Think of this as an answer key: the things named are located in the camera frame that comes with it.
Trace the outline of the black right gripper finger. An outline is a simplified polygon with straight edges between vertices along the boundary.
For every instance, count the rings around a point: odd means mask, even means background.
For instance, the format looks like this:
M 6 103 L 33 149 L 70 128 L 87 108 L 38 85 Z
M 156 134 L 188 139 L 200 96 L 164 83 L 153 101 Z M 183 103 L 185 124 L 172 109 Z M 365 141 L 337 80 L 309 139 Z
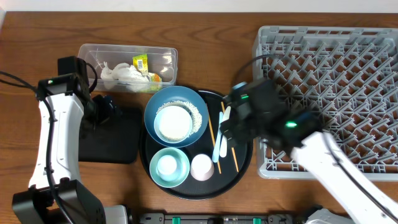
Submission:
M 236 122 L 233 119 L 228 119 L 226 121 L 223 121 L 220 124 L 220 131 L 224 134 L 228 131 L 232 131 L 234 127 L 236 126 Z
M 223 136 L 223 138 L 226 140 L 227 148 L 243 147 L 246 145 L 246 139 L 242 135 L 233 136 L 233 137 Z

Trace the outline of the white napkin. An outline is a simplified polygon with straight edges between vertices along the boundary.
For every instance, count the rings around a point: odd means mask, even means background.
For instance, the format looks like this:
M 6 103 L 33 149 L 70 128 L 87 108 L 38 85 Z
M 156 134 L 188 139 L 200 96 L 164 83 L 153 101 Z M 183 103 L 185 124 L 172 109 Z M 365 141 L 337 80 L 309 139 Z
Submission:
M 126 88 L 132 92 L 150 91 L 149 77 L 142 75 L 133 65 L 120 68 L 118 71 L 118 80 L 126 84 Z
M 101 71 L 101 79 L 103 85 L 107 90 L 111 90 L 115 84 L 116 80 L 119 79 L 118 70 L 126 66 L 126 63 L 119 63 L 113 69 L 108 67 L 108 63 L 104 62 L 104 68 Z

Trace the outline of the pink cup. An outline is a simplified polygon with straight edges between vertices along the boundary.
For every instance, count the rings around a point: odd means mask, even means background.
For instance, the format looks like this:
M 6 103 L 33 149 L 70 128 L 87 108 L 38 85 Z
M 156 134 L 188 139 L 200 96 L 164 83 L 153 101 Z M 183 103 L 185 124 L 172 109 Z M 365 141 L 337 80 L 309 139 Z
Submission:
M 206 154 L 196 155 L 190 165 L 191 176 L 198 181 L 206 181 L 214 174 L 213 161 Z

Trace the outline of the yellow snack wrapper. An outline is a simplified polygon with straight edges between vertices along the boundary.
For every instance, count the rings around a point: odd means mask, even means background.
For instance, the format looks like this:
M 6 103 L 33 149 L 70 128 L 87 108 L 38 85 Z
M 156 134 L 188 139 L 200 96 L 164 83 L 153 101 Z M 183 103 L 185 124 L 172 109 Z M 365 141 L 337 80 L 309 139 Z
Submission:
M 156 73 L 149 72 L 149 64 L 147 54 L 136 55 L 132 58 L 132 63 L 141 75 L 150 82 L 161 82 L 161 77 Z

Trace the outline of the light blue small bowl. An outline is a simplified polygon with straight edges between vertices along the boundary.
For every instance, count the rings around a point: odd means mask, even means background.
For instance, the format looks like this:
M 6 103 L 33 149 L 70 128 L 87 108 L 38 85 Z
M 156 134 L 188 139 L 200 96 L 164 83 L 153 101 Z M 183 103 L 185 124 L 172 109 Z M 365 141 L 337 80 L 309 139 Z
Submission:
M 189 137 L 193 120 L 189 112 L 180 106 L 167 106 L 155 116 L 156 135 L 166 143 L 179 143 Z

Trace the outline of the teal green bowl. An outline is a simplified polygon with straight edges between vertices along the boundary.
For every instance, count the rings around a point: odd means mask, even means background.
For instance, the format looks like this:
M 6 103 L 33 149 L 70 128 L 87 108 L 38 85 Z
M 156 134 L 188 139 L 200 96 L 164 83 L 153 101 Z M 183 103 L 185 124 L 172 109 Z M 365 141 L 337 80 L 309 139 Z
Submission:
M 173 156 L 177 160 L 178 171 L 177 178 L 174 181 L 164 181 L 159 177 L 157 171 L 158 160 L 165 155 Z M 150 176 L 152 180 L 159 186 L 163 188 L 174 188 L 182 184 L 190 173 L 190 161 L 187 155 L 180 149 L 174 147 L 166 147 L 159 150 L 152 157 L 149 165 Z

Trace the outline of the light blue cup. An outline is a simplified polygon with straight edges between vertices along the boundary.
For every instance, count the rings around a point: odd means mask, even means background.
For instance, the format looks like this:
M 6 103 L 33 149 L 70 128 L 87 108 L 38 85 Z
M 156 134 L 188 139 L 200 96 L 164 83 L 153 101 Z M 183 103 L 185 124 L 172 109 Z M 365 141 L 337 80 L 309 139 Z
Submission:
M 157 171 L 162 180 L 167 182 L 174 181 L 177 178 L 177 160 L 170 155 L 162 156 L 158 160 Z

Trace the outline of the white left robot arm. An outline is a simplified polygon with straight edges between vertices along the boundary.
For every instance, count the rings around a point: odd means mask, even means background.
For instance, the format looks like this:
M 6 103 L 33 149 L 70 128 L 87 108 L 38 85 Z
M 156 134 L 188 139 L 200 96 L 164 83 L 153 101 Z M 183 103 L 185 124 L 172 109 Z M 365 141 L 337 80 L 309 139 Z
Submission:
M 84 118 L 96 121 L 88 79 L 78 72 L 28 86 L 39 101 L 41 130 L 34 173 L 12 209 L 21 223 L 128 223 L 123 205 L 104 207 L 81 182 L 79 133 Z

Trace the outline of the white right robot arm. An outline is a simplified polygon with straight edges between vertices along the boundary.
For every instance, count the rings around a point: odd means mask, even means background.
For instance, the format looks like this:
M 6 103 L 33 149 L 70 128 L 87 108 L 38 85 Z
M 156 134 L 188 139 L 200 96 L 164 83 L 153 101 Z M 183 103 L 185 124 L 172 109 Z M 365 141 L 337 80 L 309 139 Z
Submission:
M 263 138 L 311 173 L 355 223 L 397 223 L 397 202 L 359 171 L 313 113 L 289 110 L 273 81 L 239 83 L 224 101 L 233 114 L 220 130 L 231 146 Z

